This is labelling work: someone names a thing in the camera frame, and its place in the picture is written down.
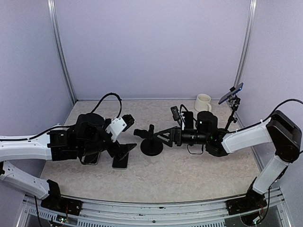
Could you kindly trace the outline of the black phone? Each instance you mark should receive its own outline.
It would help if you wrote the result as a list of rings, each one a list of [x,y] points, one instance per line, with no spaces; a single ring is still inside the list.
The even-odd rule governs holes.
[[[183,116],[185,120],[185,128],[193,129],[194,128],[194,115],[192,111],[183,111]]]
[[[112,168],[113,169],[127,169],[128,166],[128,157],[129,154],[127,154],[123,159],[119,160],[118,158],[113,158]]]

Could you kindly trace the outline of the black round-base phone stand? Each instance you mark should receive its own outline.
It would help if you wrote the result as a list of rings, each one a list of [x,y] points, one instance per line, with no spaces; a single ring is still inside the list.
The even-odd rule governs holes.
[[[139,136],[143,141],[140,144],[141,152],[147,156],[153,157],[163,151],[162,142],[154,138],[154,125],[150,124],[148,130],[134,130],[134,136]]]

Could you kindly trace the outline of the black tripod stand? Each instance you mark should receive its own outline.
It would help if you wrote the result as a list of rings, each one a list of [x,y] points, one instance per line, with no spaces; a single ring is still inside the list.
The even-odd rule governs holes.
[[[232,112],[231,112],[231,114],[228,118],[227,124],[224,128],[225,131],[228,131],[228,128],[232,122],[233,123],[237,122],[238,119],[234,116],[234,114],[238,110],[238,108],[240,106],[240,102],[241,102],[241,99],[237,95],[231,95],[228,97],[227,103],[230,106]]]

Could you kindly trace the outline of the blue phone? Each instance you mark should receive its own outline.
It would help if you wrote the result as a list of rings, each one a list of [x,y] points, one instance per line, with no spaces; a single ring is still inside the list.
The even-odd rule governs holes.
[[[230,88],[230,91],[221,97],[218,104],[220,105],[223,102],[230,100],[230,97],[232,98],[234,95],[236,95],[238,92],[240,92],[242,90],[242,88],[243,88],[243,82],[238,84],[236,87]]]

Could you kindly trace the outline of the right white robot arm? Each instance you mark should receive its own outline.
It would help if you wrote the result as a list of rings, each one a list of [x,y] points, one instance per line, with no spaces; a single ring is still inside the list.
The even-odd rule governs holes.
[[[302,131],[281,111],[274,111],[267,120],[235,132],[218,128],[217,124],[215,115],[201,111],[197,114],[195,129],[173,127],[156,133],[153,139],[169,147],[174,144],[204,145],[206,151],[215,157],[224,157],[259,144],[273,143],[276,148],[274,156],[253,180],[246,195],[239,200],[228,201],[229,207],[239,210],[265,206],[265,192],[300,155]]]

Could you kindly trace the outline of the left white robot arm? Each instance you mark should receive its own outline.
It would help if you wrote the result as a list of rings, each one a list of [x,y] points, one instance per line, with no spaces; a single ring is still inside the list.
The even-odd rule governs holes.
[[[74,125],[54,126],[35,136],[0,138],[0,179],[46,200],[56,210],[66,206],[59,185],[30,175],[11,164],[12,160],[40,159],[45,161],[82,160],[85,156],[107,151],[120,161],[136,144],[120,144],[118,136],[134,124],[126,114],[114,119],[104,119],[96,113],[81,114]]]

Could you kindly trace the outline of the cream ceramic mug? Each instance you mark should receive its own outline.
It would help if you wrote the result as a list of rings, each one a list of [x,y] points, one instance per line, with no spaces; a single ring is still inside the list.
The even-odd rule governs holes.
[[[194,109],[198,112],[201,111],[211,111],[212,106],[211,106],[211,97],[206,94],[199,94],[196,97]]]

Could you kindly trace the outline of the front aluminium rail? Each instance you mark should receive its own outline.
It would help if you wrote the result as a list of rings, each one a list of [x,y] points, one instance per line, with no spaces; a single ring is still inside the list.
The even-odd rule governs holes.
[[[79,215],[64,215],[35,207],[26,195],[17,227],[242,227],[242,218],[254,211],[230,215],[228,198],[175,203],[131,203],[81,199]]]

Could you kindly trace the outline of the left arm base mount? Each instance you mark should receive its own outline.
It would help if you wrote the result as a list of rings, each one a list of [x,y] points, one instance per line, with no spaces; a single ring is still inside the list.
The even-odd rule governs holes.
[[[41,201],[41,207],[67,215],[78,216],[82,208],[82,201],[49,195]]]

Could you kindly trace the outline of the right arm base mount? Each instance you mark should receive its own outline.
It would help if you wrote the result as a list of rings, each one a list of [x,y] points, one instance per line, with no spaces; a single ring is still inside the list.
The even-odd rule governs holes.
[[[267,206],[264,196],[244,196],[226,201],[229,215],[240,214]]]

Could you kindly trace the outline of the right aluminium frame post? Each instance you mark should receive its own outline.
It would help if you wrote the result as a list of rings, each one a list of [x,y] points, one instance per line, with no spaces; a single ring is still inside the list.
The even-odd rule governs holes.
[[[251,39],[251,34],[253,31],[253,26],[254,26],[257,2],[258,2],[257,0],[250,1],[248,19],[247,19],[246,30],[245,30],[245,35],[244,35],[244,41],[243,41],[242,51],[241,51],[241,55],[240,55],[240,61],[239,61],[237,71],[236,71],[236,78],[234,81],[235,87],[241,83],[241,78],[243,75],[246,58],[247,58],[247,55],[249,52],[250,39]]]

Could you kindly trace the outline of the aluminium frame post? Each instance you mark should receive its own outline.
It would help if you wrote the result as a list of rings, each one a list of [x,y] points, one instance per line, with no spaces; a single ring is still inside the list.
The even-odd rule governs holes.
[[[244,35],[244,41],[243,41],[242,51],[241,51],[241,55],[240,55],[240,61],[239,61],[237,71],[236,71],[236,78],[234,81],[235,87],[241,83],[241,78],[243,75],[246,58],[247,58],[247,55],[249,52],[250,39],[251,39],[251,34],[253,31],[253,26],[254,26],[257,2],[258,2],[257,0],[250,1],[248,19],[247,19],[246,30],[245,30],[245,35]]]
[[[59,62],[60,66],[62,69],[63,73],[63,78],[66,83],[66,87],[68,90],[68,94],[71,100],[72,105],[75,105],[77,102],[76,94],[71,82],[71,77],[68,71],[64,51],[63,51],[63,46],[62,46],[62,41],[60,37],[60,29],[59,29],[59,23],[56,15],[56,7],[55,7],[55,1],[54,0],[48,0],[47,1],[48,5],[48,10],[49,10],[49,16],[51,20],[51,25],[52,25],[52,30],[53,30],[53,35],[56,43],[56,49],[59,57]]]

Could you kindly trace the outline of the left aluminium frame post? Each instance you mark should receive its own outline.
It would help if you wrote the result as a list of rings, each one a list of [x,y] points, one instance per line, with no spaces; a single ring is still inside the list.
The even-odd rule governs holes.
[[[75,105],[77,102],[76,94],[71,82],[71,77],[68,71],[64,51],[63,51],[63,46],[62,46],[62,41],[60,37],[60,29],[59,29],[59,23],[56,15],[56,7],[55,7],[55,1],[54,0],[48,0],[47,1],[48,5],[48,10],[49,10],[49,16],[51,20],[51,25],[52,25],[52,30],[53,30],[53,35],[56,43],[56,49],[59,57],[59,62],[60,66],[62,69],[63,73],[63,78],[66,83],[66,87],[68,90],[68,94],[71,100],[72,105]]]

